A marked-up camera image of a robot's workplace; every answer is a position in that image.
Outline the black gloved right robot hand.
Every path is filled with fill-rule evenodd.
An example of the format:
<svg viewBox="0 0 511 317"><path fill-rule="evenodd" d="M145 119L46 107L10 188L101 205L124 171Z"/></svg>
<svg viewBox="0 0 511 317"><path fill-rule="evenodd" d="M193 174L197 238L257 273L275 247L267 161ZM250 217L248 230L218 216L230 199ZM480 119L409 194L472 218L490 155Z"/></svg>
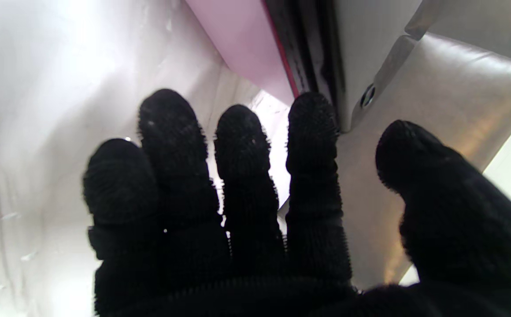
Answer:
<svg viewBox="0 0 511 317"><path fill-rule="evenodd" d="M107 140L83 178L102 262L98 316L511 317L511 201L421 126L394 121L375 156L380 181L404 200L399 232L419 282L364 292L350 284L338 134L324 96L304 93L289 112L286 236L270 145L248 107L229 107L216 128L223 215L190 104L158 90L137 126L140 147Z"/></svg>

